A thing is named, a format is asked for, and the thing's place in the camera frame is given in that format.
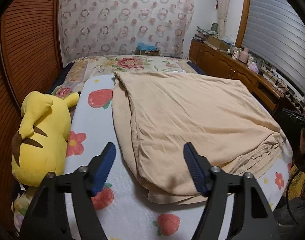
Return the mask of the beige t-shirt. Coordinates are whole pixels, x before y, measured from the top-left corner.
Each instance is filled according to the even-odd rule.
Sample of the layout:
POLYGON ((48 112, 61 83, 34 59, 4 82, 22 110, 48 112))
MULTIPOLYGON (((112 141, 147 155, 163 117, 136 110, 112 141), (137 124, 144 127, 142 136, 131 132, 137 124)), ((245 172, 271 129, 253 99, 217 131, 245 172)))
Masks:
POLYGON ((112 115, 125 163, 157 204, 202 200, 183 156, 188 142, 225 172, 256 178, 286 142, 241 81, 200 74, 117 72, 112 115))

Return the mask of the yellow patterned cushion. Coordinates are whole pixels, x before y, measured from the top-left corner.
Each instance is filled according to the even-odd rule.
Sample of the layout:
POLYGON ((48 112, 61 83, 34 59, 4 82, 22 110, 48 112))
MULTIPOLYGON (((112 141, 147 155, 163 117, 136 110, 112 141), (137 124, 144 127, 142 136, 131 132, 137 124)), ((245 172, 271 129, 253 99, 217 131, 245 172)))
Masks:
MULTIPOLYGON (((290 170, 290 177, 291 177, 298 171, 298 168, 296 165, 293 165, 290 170)), ((293 198, 300 197, 301 194, 305 191, 305 173, 299 172, 295 178, 290 182, 289 192, 288 192, 288 200, 292 200, 293 198)))

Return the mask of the yellow Pikachu plush toy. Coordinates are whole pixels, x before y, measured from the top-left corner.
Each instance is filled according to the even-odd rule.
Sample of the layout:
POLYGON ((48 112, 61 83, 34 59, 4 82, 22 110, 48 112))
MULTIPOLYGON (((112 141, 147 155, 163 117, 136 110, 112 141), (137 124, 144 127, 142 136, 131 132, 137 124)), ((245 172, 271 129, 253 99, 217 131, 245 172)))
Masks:
POLYGON ((69 110, 78 100, 77 92, 64 99, 38 91, 25 97, 22 121, 11 141, 12 175, 19 183, 38 187, 48 172, 63 174, 72 124, 69 110))

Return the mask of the white strawberry flower blanket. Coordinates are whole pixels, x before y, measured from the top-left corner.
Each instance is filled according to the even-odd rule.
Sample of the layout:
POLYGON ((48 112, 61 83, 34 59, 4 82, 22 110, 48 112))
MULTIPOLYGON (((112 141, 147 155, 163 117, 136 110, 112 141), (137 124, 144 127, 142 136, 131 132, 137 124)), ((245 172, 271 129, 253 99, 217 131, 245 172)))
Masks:
MULTIPOLYGON (((108 142, 116 146, 116 158, 103 190, 94 204, 109 239, 191 239, 206 198, 197 203, 157 204, 147 198, 124 161, 114 129, 112 98, 115 74, 89 79, 81 92, 68 141, 65 172, 71 173, 99 155, 108 142)), ((286 138, 284 149, 271 168, 256 178, 270 207, 280 201, 292 162, 286 138)))

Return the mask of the floral quilt bedspread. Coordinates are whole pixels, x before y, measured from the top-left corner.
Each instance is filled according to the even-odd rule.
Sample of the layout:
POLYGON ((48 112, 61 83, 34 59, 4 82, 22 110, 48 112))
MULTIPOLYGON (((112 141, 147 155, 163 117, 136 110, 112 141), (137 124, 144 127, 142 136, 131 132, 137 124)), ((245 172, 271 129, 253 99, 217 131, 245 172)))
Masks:
POLYGON ((85 82, 101 75, 114 72, 162 72, 196 73, 190 61, 163 56, 107 55, 90 56, 75 60, 68 65, 65 79, 56 84, 51 94, 66 98, 69 94, 80 92, 85 82))

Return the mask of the purple tissue pack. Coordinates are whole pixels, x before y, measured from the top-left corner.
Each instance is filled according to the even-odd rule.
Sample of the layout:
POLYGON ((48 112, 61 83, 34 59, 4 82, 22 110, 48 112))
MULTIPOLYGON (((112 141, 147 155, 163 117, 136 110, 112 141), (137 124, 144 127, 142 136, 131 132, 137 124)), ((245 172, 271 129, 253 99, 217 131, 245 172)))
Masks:
POLYGON ((251 63, 247 66, 247 68, 248 68, 249 70, 251 70, 252 72, 254 72, 255 74, 259 74, 259 69, 257 68, 256 62, 251 62, 251 63))

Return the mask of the wooden sideboard cabinet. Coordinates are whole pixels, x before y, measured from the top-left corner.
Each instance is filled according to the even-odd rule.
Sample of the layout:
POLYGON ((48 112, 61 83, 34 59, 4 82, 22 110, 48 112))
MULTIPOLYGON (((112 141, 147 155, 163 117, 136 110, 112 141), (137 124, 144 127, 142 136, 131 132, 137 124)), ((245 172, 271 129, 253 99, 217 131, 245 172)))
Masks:
POLYGON ((277 91, 263 76, 247 66, 210 46, 191 41, 189 60, 207 75, 241 81, 249 92, 272 114, 291 108, 291 102, 277 91))

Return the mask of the pink thermos jug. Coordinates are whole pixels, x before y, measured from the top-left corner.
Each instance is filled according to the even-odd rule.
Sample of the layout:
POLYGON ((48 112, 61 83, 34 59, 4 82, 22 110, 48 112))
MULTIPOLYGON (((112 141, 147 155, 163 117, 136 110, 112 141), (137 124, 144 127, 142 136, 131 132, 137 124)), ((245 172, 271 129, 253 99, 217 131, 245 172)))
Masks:
POLYGON ((240 54, 239 54, 239 58, 238 60, 243 62, 243 63, 247 63, 248 62, 248 54, 249 54, 249 49, 248 48, 240 48, 240 54))

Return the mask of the cardboard box on cabinet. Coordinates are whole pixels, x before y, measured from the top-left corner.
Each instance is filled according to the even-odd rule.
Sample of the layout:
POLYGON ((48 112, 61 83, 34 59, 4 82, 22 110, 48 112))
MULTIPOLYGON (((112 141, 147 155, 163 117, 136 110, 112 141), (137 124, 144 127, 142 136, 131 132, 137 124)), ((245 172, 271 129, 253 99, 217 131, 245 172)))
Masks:
POLYGON ((207 42, 218 50, 228 51, 228 49, 230 48, 229 44, 224 41, 221 41, 217 37, 209 36, 207 42))

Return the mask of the grey window roller blind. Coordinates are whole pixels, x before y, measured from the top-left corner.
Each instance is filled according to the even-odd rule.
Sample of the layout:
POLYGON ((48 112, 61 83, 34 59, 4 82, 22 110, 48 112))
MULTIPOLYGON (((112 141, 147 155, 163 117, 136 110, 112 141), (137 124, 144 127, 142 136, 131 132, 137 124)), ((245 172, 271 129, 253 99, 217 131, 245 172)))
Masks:
POLYGON ((305 92, 305 25, 287 0, 250 0, 242 45, 305 92))

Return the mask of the blue item on box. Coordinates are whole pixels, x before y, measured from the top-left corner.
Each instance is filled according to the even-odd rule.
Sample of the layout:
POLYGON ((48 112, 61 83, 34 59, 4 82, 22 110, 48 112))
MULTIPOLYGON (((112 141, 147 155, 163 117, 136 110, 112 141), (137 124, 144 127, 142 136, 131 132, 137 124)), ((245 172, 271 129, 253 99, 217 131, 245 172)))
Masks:
POLYGON ((138 42, 135 54, 144 56, 159 56, 159 50, 156 46, 147 45, 144 42, 138 42))

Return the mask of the stack of folded papers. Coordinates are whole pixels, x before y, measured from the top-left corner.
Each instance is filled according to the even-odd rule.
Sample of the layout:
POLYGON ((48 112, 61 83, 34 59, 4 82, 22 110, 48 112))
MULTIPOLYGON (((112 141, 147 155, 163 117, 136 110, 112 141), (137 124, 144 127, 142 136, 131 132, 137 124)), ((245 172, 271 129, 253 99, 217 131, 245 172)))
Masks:
POLYGON ((203 29, 199 26, 197 26, 196 31, 201 33, 202 35, 208 37, 218 37, 218 32, 217 31, 213 31, 213 30, 207 30, 207 29, 203 29))

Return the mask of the circle-pattern lace curtain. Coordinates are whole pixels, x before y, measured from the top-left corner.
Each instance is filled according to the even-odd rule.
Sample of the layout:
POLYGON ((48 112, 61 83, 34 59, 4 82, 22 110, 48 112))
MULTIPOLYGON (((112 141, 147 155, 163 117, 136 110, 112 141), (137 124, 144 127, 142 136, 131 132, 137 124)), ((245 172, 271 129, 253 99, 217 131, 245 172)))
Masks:
POLYGON ((60 0, 62 59, 133 54, 140 42, 182 57, 194 0, 60 0))

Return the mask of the tied cream curtain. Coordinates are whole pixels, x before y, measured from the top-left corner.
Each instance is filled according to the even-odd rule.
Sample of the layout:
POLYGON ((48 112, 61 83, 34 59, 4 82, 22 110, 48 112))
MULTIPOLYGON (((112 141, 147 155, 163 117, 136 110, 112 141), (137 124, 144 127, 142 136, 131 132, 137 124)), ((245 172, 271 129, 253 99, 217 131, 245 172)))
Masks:
POLYGON ((217 0, 217 24, 219 38, 226 34, 226 21, 230 0, 217 0))

